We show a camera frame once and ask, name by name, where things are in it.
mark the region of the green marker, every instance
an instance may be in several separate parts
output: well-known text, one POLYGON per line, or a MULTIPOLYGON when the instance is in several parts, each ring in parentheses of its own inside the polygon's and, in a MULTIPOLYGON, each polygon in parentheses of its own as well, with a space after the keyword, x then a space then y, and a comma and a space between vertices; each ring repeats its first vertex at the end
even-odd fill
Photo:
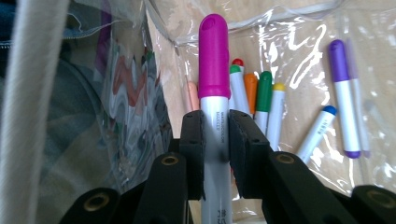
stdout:
POLYGON ((268 114, 271 109, 272 81, 273 78, 270 72, 265 71, 260 74, 254 121, 263 134, 266 134, 268 114))

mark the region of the plastic sheet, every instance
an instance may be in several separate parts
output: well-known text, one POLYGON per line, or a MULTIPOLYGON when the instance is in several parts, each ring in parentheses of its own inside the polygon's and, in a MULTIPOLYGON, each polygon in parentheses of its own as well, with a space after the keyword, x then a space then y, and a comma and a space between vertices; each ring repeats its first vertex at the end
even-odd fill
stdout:
MULTIPOLYGON (((228 22, 230 63, 240 58, 245 62, 245 74, 257 76, 270 71, 274 82, 286 85, 279 149, 292 153, 297 152, 321 108, 337 106, 328 46, 334 39, 342 39, 354 55, 349 63, 359 76, 360 91, 355 99, 361 107, 359 118, 366 130, 363 139, 370 156, 350 159, 345 155, 340 119, 336 118, 307 165, 325 186, 345 195, 363 184, 395 191, 396 123, 391 119, 396 106, 392 74, 395 7, 391 1, 316 1, 299 6, 150 1, 150 33, 154 51, 160 55, 158 65, 163 72, 165 100, 172 108, 169 113, 174 136, 179 135, 182 116, 191 110, 187 82, 199 83, 197 31, 205 15, 218 13, 228 22)), ((262 221, 260 203, 240 199, 233 190, 233 220, 262 221)), ((191 204, 199 220, 199 204, 191 204)))

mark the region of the purple marker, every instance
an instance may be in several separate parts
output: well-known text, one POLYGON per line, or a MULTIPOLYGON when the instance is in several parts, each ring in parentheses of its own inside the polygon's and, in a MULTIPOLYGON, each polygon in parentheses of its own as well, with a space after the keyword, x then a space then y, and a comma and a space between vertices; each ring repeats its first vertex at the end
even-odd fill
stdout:
POLYGON ((334 82, 341 121, 344 151, 349 158, 356 159, 361 155, 361 146, 344 43, 339 39, 334 40, 329 46, 329 54, 332 81, 334 82))
POLYGON ((204 112, 205 198, 202 223, 232 223, 231 168, 228 150, 230 90, 228 27, 217 14, 199 28, 199 91, 204 112))

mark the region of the pink marker cap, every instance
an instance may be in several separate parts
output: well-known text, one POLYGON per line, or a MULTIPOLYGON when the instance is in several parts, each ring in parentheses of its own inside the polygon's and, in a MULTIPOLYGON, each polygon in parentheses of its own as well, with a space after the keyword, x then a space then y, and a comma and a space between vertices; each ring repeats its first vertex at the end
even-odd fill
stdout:
POLYGON ((206 16, 199 27, 198 97, 231 97, 227 22, 218 14, 206 16))

